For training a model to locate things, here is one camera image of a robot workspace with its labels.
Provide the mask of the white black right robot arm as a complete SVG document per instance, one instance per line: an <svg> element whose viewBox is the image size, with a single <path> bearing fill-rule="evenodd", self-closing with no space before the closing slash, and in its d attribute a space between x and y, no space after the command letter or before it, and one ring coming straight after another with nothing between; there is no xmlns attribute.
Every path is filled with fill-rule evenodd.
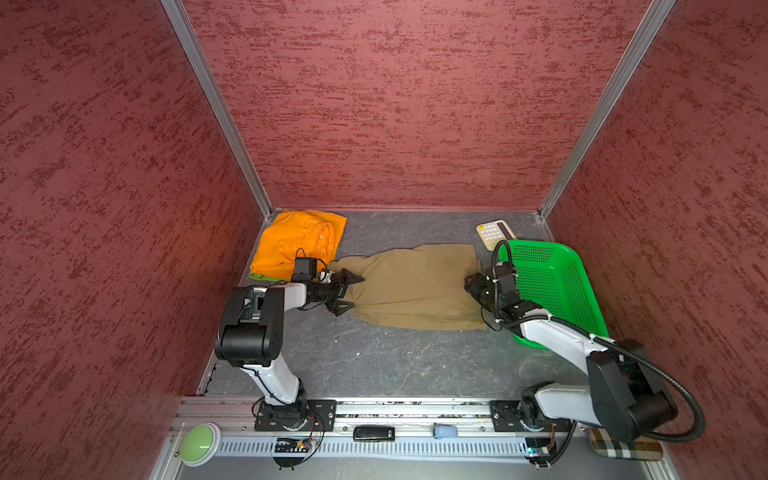
<svg viewBox="0 0 768 480"><path fill-rule="evenodd" d="M526 429L540 431L563 419L601 427L629 442L674 420L678 408L664 379L645 366L645 350L635 341L602 338L525 300L516 276L500 279L477 273L465 290L492 315L497 327L543 345L576 366L585 385L540 382L521 393L517 416Z"/></svg>

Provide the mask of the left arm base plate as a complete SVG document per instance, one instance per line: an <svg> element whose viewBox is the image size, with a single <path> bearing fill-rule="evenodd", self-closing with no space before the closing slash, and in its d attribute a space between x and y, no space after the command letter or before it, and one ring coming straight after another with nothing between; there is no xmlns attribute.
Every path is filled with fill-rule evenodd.
<svg viewBox="0 0 768 480"><path fill-rule="evenodd" d="M302 400L289 405L254 404L254 430L264 432L332 431L337 402Z"/></svg>

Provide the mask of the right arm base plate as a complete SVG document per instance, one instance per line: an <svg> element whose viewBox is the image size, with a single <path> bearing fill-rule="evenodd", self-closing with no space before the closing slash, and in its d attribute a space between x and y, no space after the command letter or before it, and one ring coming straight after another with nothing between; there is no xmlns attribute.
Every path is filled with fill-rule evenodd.
<svg viewBox="0 0 768 480"><path fill-rule="evenodd" d="M552 420L543 415L533 400L494 400L489 403L490 418L495 432L567 433L568 420Z"/></svg>

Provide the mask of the khaki brown shorts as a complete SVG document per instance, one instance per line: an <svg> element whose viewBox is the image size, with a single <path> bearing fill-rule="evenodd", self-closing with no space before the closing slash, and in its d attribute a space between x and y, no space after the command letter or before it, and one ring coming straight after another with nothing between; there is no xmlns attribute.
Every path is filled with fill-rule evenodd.
<svg viewBox="0 0 768 480"><path fill-rule="evenodd" d="M344 299L350 314L373 325L428 331L487 328L481 306L466 292L465 279L480 272L469 244L430 244L330 263L361 277Z"/></svg>

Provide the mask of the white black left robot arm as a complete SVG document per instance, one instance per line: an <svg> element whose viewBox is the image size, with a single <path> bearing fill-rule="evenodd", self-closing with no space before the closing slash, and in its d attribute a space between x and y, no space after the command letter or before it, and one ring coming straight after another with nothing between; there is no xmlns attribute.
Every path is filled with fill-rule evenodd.
<svg viewBox="0 0 768 480"><path fill-rule="evenodd" d="M267 287L235 288L222 314L214 353L245 372L259 387L263 406L257 414L267 424L298 431L317 416L306 390L282 356L285 313L320 305L340 316L354 307L344 296L365 279L346 269L311 273L297 270L288 282Z"/></svg>

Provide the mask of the orange shorts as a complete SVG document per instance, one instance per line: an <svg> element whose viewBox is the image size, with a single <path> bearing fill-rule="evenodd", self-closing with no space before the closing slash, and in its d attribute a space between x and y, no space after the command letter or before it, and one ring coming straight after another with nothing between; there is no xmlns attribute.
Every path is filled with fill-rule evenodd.
<svg viewBox="0 0 768 480"><path fill-rule="evenodd" d="M347 224L343 216L321 211L285 211L267 227L250 273L289 280L297 256L333 261Z"/></svg>

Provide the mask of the lime green shorts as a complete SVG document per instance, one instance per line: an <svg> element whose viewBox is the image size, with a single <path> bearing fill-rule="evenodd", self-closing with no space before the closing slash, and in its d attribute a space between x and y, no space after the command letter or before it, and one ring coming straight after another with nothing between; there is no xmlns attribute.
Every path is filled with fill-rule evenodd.
<svg viewBox="0 0 768 480"><path fill-rule="evenodd" d="M249 278L255 281L265 281L265 282L278 282L278 281L284 280L284 279L272 277L269 275L258 274L258 273L250 273Z"/></svg>

